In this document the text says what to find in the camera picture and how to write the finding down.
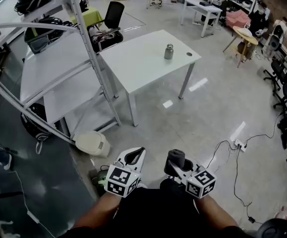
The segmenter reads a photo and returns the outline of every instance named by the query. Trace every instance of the power strip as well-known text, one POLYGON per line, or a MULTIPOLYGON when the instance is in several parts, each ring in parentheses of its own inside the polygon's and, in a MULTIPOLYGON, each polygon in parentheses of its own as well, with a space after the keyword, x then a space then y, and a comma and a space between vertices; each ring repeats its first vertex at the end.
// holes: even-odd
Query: power strip
POLYGON ((234 144, 235 144, 236 147, 238 147, 238 146, 241 147, 241 148, 240 148, 241 151, 243 151, 243 152, 246 151, 246 148, 244 148, 244 144, 241 143, 238 139, 236 139, 236 140, 234 141, 234 144))

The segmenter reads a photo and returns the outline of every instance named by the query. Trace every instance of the backpack on floor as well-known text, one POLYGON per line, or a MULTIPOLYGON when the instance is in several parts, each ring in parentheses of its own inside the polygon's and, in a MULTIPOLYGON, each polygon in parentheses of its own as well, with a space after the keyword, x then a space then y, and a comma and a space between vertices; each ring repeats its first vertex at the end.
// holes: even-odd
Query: backpack on floor
MULTIPOLYGON (((30 106, 30 110, 46 121, 45 108, 43 105, 34 103, 30 106)), ((47 140, 52 134, 38 125, 36 122, 32 121, 24 113, 21 113, 21 121, 26 131, 38 141, 35 147, 35 152, 40 154, 43 141, 47 140)))

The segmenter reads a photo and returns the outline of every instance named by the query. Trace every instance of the glossy concrete floor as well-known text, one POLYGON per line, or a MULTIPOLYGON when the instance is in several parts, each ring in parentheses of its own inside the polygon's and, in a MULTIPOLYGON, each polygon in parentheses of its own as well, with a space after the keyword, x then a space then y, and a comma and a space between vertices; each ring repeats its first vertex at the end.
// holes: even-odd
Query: glossy concrete floor
MULTIPOLYGON (((110 0, 89 0, 89 2, 104 16, 110 0)), ((202 27, 191 24, 193 14, 190 11, 186 12, 184 25, 180 25, 182 4, 171 4, 169 0, 164 0, 161 9, 156 6, 146 9, 146 0, 126 0, 122 3, 125 5, 125 10, 120 27, 125 30, 123 32, 125 41, 165 29, 202 56, 195 65, 188 88, 201 80, 205 83, 194 91, 189 91, 187 88, 184 99, 180 100, 177 96, 187 72, 187 68, 182 68, 140 89, 136 93, 138 127, 131 125, 125 92, 119 85, 120 96, 115 100, 115 105, 123 125, 114 126, 104 133, 112 145, 112 150, 107 159, 92 158, 97 169, 101 165, 111 164, 121 151, 143 146, 147 149, 147 155, 142 180, 154 188, 158 187, 165 176, 163 168, 167 152, 173 148, 185 151, 187 156, 206 166, 213 156, 216 145, 222 140, 230 141, 230 136, 243 122, 245 127, 238 135, 242 142, 256 134, 272 135, 275 119, 281 111, 272 108, 276 102, 272 96, 272 87, 269 82, 263 81, 262 71, 271 69, 266 59, 261 55, 254 56, 252 60, 241 63, 240 67, 236 68, 238 58, 233 51, 228 49, 225 53, 222 52, 232 39, 231 31, 219 26, 215 35, 207 34, 204 38, 200 38, 202 27), (167 101, 171 101, 172 105, 166 108, 163 104, 167 101)), ((60 12, 57 16, 65 19, 67 14, 60 12)), ((23 42, 23 37, 19 37, 12 45, 13 54, 10 55, 3 76, 11 79, 4 83, 18 95, 21 59, 25 57, 27 46, 23 42)), ((4 103, 4 106, 1 104, 0 97, 0 128, 3 128, 0 130, 0 143, 8 143, 7 146, 19 151, 14 168, 21 170, 22 173, 19 171, 19 174, 24 179, 26 174, 32 174, 31 178, 28 175, 27 182, 23 181, 26 183, 24 186, 39 188, 36 192, 29 189, 32 200, 29 202, 29 208, 33 207, 34 212, 34 208, 38 207, 35 209, 38 211, 36 215, 41 214, 38 216, 40 220, 58 235, 92 204, 91 197, 79 179, 78 173, 71 169, 73 163, 69 156, 69 146, 64 141, 54 138, 46 142, 43 154, 37 156, 34 152, 35 141, 25 132, 20 119, 17 118, 19 112, 10 113, 8 110, 12 109, 6 108, 8 103, 4 103), (17 129, 17 133, 10 133, 15 130, 14 128, 17 129), (50 197, 43 205, 41 202, 44 198, 41 197, 39 181, 41 179, 47 181, 49 177, 56 177, 51 182, 51 188, 59 188, 61 184, 67 184, 66 181, 70 179, 68 184, 75 186, 73 189, 67 186, 58 194, 46 193, 50 197), (58 207, 58 204, 65 205, 65 208, 58 207), (50 212, 62 217, 53 223, 48 217, 50 212)), ((78 153, 74 157, 80 176, 87 177, 88 172, 93 171, 89 156, 78 153)), ((218 177, 217 187, 212 196, 242 228, 257 229, 259 225, 248 222, 246 209, 233 194, 236 157, 237 153, 232 152, 229 158, 226 143, 216 152, 210 165, 210 169, 215 171, 218 177)), ((245 203, 252 202, 248 213, 259 222, 272 217, 279 205, 287 199, 286 158, 287 150, 282 148, 277 129, 272 139, 254 138, 249 141, 246 152, 240 152, 236 192, 245 203)), ((40 227, 34 228, 42 234, 45 233, 39 229, 40 227)), ((16 229, 17 233, 20 233, 20 229, 20 227, 16 229)), ((27 230, 22 237, 29 237, 28 233, 27 230)))

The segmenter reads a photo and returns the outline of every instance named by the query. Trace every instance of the white desk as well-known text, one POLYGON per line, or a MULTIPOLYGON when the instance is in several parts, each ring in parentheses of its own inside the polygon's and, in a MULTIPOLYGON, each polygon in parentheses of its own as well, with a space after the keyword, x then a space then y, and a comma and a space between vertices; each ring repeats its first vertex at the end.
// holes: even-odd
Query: white desk
POLYGON ((215 6, 213 6, 213 5, 211 5, 211 6, 202 6, 202 5, 200 5, 199 2, 201 2, 203 0, 184 0, 184 1, 185 1, 185 3, 184 3, 184 8, 183 8, 183 13, 181 14, 181 25, 183 25, 183 22, 184 22, 185 10, 186 10, 186 8, 189 8, 189 9, 195 11, 195 14, 200 13, 201 15, 206 16, 206 20, 204 22, 203 31, 202 31, 202 34, 201 34, 202 38, 205 35, 205 31, 206 31, 206 28, 207 28, 207 25, 208 25, 208 21, 210 19, 216 19, 214 27, 213 27, 213 32, 212 32, 212 34, 214 34, 222 10, 217 8, 217 7, 215 7, 215 6))
MULTIPOLYGON (((182 99, 194 64, 201 58, 190 47, 165 30, 152 32, 120 43, 100 52, 100 55, 126 90, 134 126, 138 125, 134 92, 174 70, 189 65, 178 96, 182 99), (168 43, 173 44, 174 48, 174 55, 171 60, 164 58, 168 43)), ((109 75, 109 79, 116 96, 113 76, 109 75)))

